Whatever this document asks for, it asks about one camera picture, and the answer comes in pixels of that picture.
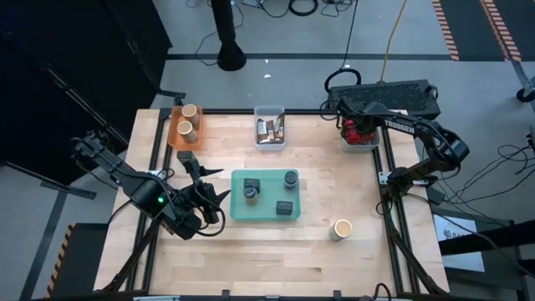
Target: teal tray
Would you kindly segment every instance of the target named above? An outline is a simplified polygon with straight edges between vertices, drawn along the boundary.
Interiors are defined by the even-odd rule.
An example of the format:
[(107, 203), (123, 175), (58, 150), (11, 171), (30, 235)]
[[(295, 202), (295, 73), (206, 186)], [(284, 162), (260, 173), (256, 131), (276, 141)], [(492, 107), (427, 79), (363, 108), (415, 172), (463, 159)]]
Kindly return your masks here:
[[(294, 169), (281, 170), (235, 170), (232, 172), (231, 217), (238, 221), (287, 221), (301, 215), (301, 201), (298, 184), (291, 192), (284, 190), (284, 175)], [(243, 180), (246, 178), (260, 180), (260, 193), (256, 205), (248, 205), (243, 196)], [(278, 215), (277, 201), (293, 202), (293, 211), (289, 216)]]

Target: gray floor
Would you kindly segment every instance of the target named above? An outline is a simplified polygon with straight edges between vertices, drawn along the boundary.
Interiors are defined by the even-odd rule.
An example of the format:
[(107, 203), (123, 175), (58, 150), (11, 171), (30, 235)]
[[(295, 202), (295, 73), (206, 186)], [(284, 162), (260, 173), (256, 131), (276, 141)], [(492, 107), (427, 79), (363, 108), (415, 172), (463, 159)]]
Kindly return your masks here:
[[(267, 0), (271, 13), (282, 12), (283, 0)], [(201, 39), (214, 30), (210, 9), (202, 1), (189, 9), (184, 1), (155, 0), (174, 48), (171, 54), (192, 54)], [(390, 34), (400, 1), (360, 0), (350, 52), (382, 54)], [(309, 18), (291, 14), (271, 19), (254, 8), (241, 6), (245, 25), (237, 30), (237, 40), (247, 53), (342, 53), (347, 42), (351, 12), (340, 18), (327, 18), (318, 13)], [(219, 42), (209, 38), (201, 53), (217, 53)], [(395, 35), (394, 54), (447, 54), (446, 44), (433, 12), (431, 0), (409, 1)], [(227, 73), (218, 67), (200, 62), (168, 61), (161, 81), (162, 89), (187, 92), (187, 102), (204, 107), (250, 108), (254, 105), (284, 105), (290, 108), (316, 108), (326, 99), (324, 79), (337, 68), (339, 60), (249, 60), (237, 72)], [(379, 80), (382, 61), (347, 62), (363, 75), (363, 83)], [(528, 75), (535, 75), (535, 63), (523, 63)], [(497, 147), (503, 144), (526, 145), (525, 134), (535, 124), (530, 105), (514, 99), (519, 87), (510, 63), (463, 63), (452, 61), (389, 61), (385, 80), (428, 79), (439, 88), (441, 124), (454, 130), (469, 146), (471, 154), (463, 162), (458, 177), (448, 182), (455, 189), (489, 161), (497, 158)], [(333, 84), (352, 84), (351, 77), (341, 77)], [(169, 107), (171, 99), (156, 96), (153, 108)], [(465, 193), (466, 198), (483, 196), (507, 189), (527, 173), (515, 175), (520, 162), (508, 162), (489, 174)], [(38, 181), (10, 168), (0, 168), (0, 227), (3, 246), (0, 248), (0, 299), (14, 300), (20, 295), (44, 226), (54, 204), (56, 193), (42, 188)], [(73, 186), (97, 191), (95, 200), (69, 196), (34, 297), (43, 297), (65, 228), (72, 222), (105, 222), (110, 216), (115, 191), (90, 176)], [(535, 204), (533, 179), (528, 178), (514, 191), (502, 196), (473, 202), (477, 210), (492, 217), (533, 218)], [(522, 250), (525, 258), (535, 255), (534, 248)], [(530, 286), (535, 283), (530, 279)], [(467, 283), (451, 283), (456, 293), (481, 298), (514, 299), (511, 292), (486, 289)]]

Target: orange tray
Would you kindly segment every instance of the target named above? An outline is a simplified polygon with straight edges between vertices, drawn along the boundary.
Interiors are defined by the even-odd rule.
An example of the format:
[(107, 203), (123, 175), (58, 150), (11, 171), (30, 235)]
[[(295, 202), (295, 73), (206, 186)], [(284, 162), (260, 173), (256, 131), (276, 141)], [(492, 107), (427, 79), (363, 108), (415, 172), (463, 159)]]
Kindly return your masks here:
[(186, 143), (182, 139), (182, 136), (178, 134), (178, 130), (176, 129), (178, 124), (180, 124), (182, 121), (186, 121), (186, 117), (182, 115), (182, 107), (183, 106), (176, 106), (171, 111), (171, 124), (169, 125), (169, 138), (167, 139), (167, 143), (178, 151), (200, 151), (202, 148), (202, 138), (204, 136), (204, 118), (202, 115), (202, 108), (196, 105), (197, 110), (199, 111), (199, 126), (198, 129), (195, 129), (195, 131), (199, 139), (197, 140), (197, 143)]

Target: red object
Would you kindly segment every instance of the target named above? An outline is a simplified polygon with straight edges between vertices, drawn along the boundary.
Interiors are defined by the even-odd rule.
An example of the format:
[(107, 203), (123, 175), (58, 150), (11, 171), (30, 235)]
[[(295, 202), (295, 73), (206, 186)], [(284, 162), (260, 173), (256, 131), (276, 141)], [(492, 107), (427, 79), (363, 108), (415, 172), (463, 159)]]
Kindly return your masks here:
[(371, 134), (359, 134), (354, 128), (354, 122), (347, 120), (344, 122), (344, 138), (351, 145), (367, 144), (375, 138), (376, 131)]

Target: wooden tabletop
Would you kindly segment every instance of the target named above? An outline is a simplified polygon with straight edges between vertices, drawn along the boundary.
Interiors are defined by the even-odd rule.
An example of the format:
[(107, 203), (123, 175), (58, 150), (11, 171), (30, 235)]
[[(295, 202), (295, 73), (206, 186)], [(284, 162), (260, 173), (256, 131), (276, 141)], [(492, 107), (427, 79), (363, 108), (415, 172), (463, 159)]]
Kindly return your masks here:
[[(126, 162), (138, 171), (146, 170), (154, 141), (158, 110), (139, 110)], [(236, 222), (230, 218), (230, 196), (222, 203), (227, 227), (217, 237), (195, 236), (183, 241), (160, 231), (151, 294), (343, 296), (372, 294), (377, 283), (394, 292), (392, 268), (383, 219), (375, 213), (380, 201), (371, 153), (346, 154), (340, 149), (340, 135), (334, 122), (317, 115), (286, 115), (286, 147), (275, 153), (261, 153), (254, 145), (252, 115), (206, 115), (203, 150), (196, 151), (208, 169), (225, 171), (204, 178), (216, 192), (230, 188), (236, 169), (295, 168), (300, 176), (301, 217), (291, 223)], [(166, 123), (158, 167), (161, 168), (169, 121)], [(397, 166), (411, 166), (419, 159), (410, 135), (390, 131)], [(388, 170), (381, 143), (383, 169)], [(191, 184), (191, 178), (176, 159), (173, 187)], [(411, 193), (425, 196), (425, 189)], [(120, 190), (115, 208), (127, 201)], [(425, 202), (407, 196), (405, 215), (413, 252), (436, 283), (449, 290), (436, 240), (431, 210)], [(130, 206), (110, 225), (100, 261), (95, 289), (104, 287), (120, 270), (132, 252), (139, 211)], [(338, 219), (353, 224), (353, 235), (330, 242), (329, 227)], [(210, 226), (205, 232), (220, 227)], [(400, 255), (405, 291), (410, 291), (405, 259)], [(136, 288), (145, 267), (140, 260)]]

